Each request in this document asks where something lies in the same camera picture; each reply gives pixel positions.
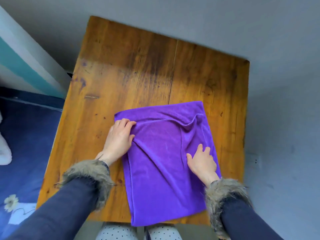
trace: white flower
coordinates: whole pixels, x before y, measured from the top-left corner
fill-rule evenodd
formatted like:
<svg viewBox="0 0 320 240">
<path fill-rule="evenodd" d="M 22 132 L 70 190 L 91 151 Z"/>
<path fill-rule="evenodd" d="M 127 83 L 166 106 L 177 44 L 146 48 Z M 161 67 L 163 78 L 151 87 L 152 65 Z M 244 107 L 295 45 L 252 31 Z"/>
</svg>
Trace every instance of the white flower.
<svg viewBox="0 0 320 240">
<path fill-rule="evenodd" d="M 4 200 L 4 203 L 5 203 L 4 209 L 7 212 L 13 211 L 14 208 L 16 208 L 18 201 L 19 199 L 16 197 L 15 194 L 10 195 L 8 198 Z"/>
</svg>

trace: polka dot pants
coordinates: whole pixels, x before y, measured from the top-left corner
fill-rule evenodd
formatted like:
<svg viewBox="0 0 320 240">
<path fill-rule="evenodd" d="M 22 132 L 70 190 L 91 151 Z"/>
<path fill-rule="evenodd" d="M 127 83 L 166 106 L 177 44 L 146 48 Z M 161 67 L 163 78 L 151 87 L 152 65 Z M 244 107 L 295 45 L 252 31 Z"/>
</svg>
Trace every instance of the polka dot pants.
<svg viewBox="0 0 320 240">
<path fill-rule="evenodd" d="M 126 224 L 104 222 L 96 240 L 138 240 L 137 228 Z M 171 225 L 157 224 L 145 228 L 144 240 L 182 240 Z"/>
</svg>

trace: faux fur trim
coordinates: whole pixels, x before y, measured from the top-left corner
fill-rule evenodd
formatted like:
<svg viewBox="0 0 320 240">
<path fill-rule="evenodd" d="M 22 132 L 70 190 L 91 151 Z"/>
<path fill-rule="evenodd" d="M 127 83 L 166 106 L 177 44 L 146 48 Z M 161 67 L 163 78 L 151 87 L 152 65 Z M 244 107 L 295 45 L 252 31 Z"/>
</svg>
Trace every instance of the faux fur trim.
<svg viewBox="0 0 320 240">
<path fill-rule="evenodd" d="M 206 189 L 206 205 L 210 215 L 210 224 L 220 239 L 230 238 L 224 229 L 220 215 L 224 200 L 234 195 L 240 196 L 246 204 L 252 207 L 245 186 L 237 180 L 222 178 L 212 182 Z"/>
<path fill-rule="evenodd" d="M 91 177 L 98 182 L 99 195 L 94 210 L 101 210 L 105 206 L 110 190 L 114 186 L 109 168 L 106 167 L 103 161 L 97 159 L 78 162 L 63 174 L 63 181 L 60 185 L 63 186 L 74 178 L 80 177 Z"/>
</svg>

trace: purple towel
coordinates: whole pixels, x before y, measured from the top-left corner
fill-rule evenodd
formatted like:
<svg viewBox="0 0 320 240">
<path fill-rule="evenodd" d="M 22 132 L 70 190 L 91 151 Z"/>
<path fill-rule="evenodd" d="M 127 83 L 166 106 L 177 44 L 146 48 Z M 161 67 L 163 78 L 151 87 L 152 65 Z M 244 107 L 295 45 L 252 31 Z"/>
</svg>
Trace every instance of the purple towel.
<svg viewBox="0 0 320 240">
<path fill-rule="evenodd" d="M 201 101 L 121 111 L 115 120 L 136 121 L 134 140 L 123 158 L 133 226 L 148 226 L 206 209 L 204 185 L 187 165 L 202 143 L 218 159 Z"/>
</svg>

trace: wood plank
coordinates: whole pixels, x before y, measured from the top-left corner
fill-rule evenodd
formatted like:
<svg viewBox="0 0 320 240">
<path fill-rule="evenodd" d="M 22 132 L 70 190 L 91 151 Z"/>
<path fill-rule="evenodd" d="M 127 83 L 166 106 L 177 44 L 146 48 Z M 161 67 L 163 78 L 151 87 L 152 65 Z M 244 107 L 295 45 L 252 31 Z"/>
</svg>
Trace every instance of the wood plank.
<svg viewBox="0 0 320 240">
<path fill-rule="evenodd" d="M 91 17 L 67 94 L 37 207 L 57 192 L 55 184 L 76 162 L 103 148 L 114 114 L 169 102 L 177 40 Z M 90 219 L 130 222 L 121 160 L 104 210 Z"/>
<path fill-rule="evenodd" d="M 222 176 L 242 181 L 249 62 L 178 41 L 169 104 L 202 101 Z M 209 224 L 206 212 L 179 219 Z"/>
</svg>

